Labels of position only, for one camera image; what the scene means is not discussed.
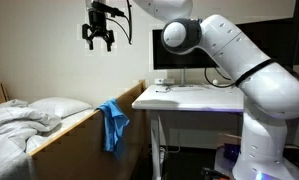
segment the desk surface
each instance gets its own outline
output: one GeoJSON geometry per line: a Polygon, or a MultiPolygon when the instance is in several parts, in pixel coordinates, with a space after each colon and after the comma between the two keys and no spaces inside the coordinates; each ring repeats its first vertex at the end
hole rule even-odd
{"type": "Polygon", "coordinates": [[[211,85],[149,86],[132,103],[134,109],[242,112],[243,93],[236,87],[211,85]]]}

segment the wooden bed frame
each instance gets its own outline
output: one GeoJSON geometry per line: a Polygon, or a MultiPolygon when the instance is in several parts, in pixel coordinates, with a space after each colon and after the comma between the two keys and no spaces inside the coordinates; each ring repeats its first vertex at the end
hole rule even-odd
{"type": "Polygon", "coordinates": [[[130,180],[138,158],[148,155],[145,111],[131,106],[143,91],[141,81],[116,98],[130,119],[123,133],[126,149],[120,160],[102,151],[103,114],[96,110],[29,154],[38,179],[130,180]]]}

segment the computer monitor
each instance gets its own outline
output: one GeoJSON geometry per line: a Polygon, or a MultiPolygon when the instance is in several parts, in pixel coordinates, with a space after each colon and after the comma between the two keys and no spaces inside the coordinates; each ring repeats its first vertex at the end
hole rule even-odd
{"type": "MultiPolygon", "coordinates": [[[[293,19],[277,19],[253,23],[237,24],[237,26],[269,57],[275,58],[281,65],[299,65],[299,47],[295,63],[283,57],[290,49],[293,19]]],[[[153,68],[187,69],[215,67],[214,61],[201,49],[185,55],[168,52],[161,44],[161,29],[152,31],[153,68]]]]}

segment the floor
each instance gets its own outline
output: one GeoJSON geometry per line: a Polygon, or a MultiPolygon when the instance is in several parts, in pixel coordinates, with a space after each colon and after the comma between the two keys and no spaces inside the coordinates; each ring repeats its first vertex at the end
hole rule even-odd
{"type": "MultiPolygon", "coordinates": [[[[215,150],[182,149],[179,153],[169,153],[163,166],[164,180],[203,180],[202,167],[213,168],[215,150]]],[[[151,180],[151,156],[140,159],[133,180],[151,180]]]]}

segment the white robotic arm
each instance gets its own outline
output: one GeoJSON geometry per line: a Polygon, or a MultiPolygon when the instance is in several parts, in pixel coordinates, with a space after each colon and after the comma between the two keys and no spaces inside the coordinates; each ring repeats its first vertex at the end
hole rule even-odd
{"type": "Polygon", "coordinates": [[[299,117],[299,80],[264,54],[237,26],[220,15],[202,22],[175,19],[162,32],[164,47],[177,54],[204,50],[245,94],[238,180],[297,179],[299,170],[282,157],[286,119],[299,117]]]}

